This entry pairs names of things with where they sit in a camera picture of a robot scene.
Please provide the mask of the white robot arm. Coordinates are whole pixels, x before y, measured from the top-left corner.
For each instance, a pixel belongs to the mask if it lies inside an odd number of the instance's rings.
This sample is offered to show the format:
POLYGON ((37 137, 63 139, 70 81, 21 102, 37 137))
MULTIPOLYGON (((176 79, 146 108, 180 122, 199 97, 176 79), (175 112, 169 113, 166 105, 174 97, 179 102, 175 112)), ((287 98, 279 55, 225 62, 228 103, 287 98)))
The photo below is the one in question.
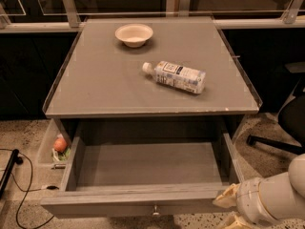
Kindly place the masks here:
POLYGON ((237 209, 216 229, 259 229, 305 219, 305 155, 295 157, 286 173, 233 183, 213 205, 237 209))

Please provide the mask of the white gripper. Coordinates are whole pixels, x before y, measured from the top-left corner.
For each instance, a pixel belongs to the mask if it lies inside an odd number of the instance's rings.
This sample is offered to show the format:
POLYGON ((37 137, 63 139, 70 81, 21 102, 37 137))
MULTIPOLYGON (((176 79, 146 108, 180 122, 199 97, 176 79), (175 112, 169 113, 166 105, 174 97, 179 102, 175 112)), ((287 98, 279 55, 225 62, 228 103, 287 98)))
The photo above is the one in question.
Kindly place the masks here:
POLYGON ((242 217, 227 217, 220 229, 253 229, 250 223, 257 226, 279 224, 275 216, 276 200, 279 198, 277 185, 277 177, 256 177, 230 185, 213 200, 213 205, 225 209, 237 206, 242 217))

